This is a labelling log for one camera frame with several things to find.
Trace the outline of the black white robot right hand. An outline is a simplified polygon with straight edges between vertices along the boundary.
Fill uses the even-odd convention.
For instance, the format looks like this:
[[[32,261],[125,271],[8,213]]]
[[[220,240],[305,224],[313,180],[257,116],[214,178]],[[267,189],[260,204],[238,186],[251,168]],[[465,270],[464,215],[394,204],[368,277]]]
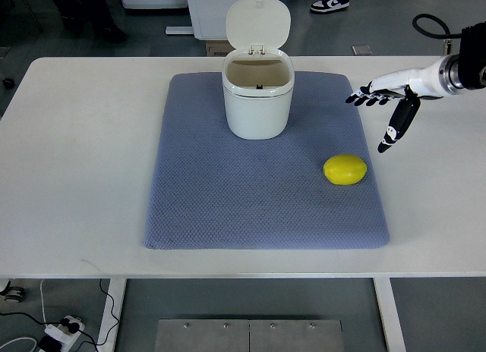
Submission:
[[[411,87],[416,71],[417,69],[409,69],[376,77],[346,99],[346,103],[353,103],[355,106],[363,103],[366,106],[376,103],[385,105],[392,100],[398,101],[383,139],[377,147],[379,153],[387,151],[405,135],[419,110],[421,100]]]

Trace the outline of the black silver robot right arm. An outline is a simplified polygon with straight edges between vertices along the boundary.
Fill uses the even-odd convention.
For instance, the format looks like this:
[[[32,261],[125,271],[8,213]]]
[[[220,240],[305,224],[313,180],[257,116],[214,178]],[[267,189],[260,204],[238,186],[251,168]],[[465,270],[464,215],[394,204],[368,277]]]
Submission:
[[[443,33],[432,33],[419,25],[421,19],[432,20]],[[440,65],[440,82],[448,90],[480,90],[485,88],[485,22],[465,27],[461,33],[451,33],[440,18],[432,14],[418,14],[412,26],[420,34],[444,41],[443,52],[447,55]]]

